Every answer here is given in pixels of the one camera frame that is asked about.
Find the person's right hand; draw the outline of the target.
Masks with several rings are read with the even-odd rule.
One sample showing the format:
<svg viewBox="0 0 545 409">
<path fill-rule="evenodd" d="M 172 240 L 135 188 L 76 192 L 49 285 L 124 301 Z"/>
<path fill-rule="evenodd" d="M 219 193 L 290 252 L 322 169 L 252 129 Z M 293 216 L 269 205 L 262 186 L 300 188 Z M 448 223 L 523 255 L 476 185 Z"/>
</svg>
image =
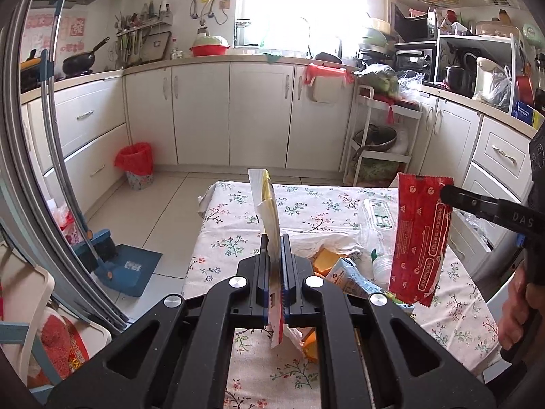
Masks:
<svg viewBox="0 0 545 409">
<path fill-rule="evenodd" d="M 537 310 L 544 318 L 544 286 L 530 283 L 521 263 L 508 284 L 508 297 L 498 324 L 499 343 L 504 350 L 510 350 L 522 339 L 523 326 L 531 310 Z"/>
</svg>

